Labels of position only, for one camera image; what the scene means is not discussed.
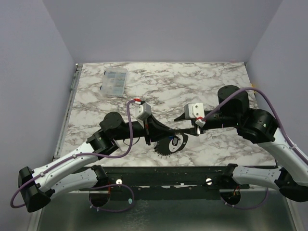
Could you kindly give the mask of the black tag key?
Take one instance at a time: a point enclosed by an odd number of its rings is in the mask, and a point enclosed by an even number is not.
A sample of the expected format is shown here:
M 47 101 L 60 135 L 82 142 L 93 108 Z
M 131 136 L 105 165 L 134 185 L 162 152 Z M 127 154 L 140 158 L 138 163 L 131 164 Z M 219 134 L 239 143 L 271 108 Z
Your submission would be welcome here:
M 173 139 L 172 139 L 171 144 L 173 146 L 177 146 L 180 141 L 181 141 L 181 138 L 179 138 L 178 136 L 174 136 Z

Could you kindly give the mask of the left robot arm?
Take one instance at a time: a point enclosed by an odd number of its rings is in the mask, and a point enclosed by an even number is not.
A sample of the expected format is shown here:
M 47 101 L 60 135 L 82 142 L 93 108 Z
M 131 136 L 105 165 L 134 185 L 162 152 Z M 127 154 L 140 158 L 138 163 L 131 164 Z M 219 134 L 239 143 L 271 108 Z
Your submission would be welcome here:
M 38 211 L 52 198 L 74 190 L 103 189 L 109 180 L 102 167 L 94 165 L 103 158 L 118 159 L 126 156 L 134 138 L 144 138 L 147 145 L 163 141 L 179 143 L 176 131 L 155 119 L 151 114 L 138 116 L 125 122 L 118 112 L 108 113 L 100 123 L 100 129 L 85 142 L 63 157 L 42 167 L 24 167 L 19 171 L 18 192 L 29 213 Z

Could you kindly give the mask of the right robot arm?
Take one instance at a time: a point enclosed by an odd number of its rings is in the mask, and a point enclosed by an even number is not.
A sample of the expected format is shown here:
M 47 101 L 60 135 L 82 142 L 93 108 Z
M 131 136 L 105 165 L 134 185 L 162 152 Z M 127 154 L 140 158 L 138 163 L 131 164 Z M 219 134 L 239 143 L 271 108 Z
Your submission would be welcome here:
M 272 169 L 229 164 L 221 176 L 226 188 L 244 184 L 257 185 L 280 192 L 296 201 L 308 200 L 308 158 L 287 136 L 269 99 L 271 112 L 250 108 L 248 91 L 256 88 L 239 88 L 228 85 L 218 90 L 218 106 L 212 111 L 203 110 L 201 103 L 189 103 L 176 121 L 190 120 L 193 130 L 186 133 L 198 136 L 210 129 L 235 128 L 239 136 L 266 150 L 278 162 Z

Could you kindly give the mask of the metal key ring plate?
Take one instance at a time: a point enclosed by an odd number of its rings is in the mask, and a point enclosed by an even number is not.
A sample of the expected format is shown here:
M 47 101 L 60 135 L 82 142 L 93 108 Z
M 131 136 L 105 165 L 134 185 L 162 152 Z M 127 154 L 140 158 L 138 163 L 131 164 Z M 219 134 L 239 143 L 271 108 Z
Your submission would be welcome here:
M 170 140 L 169 138 L 164 138 L 156 143 L 154 147 L 154 152 L 160 156 L 170 156 L 172 154 L 182 151 L 188 142 L 189 136 L 184 133 L 177 133 L 175 134 L 175 136 L 181 138 L 181 141 L 178 143 L 177 146 L 173 146 L 171 144 L 172 140 Z

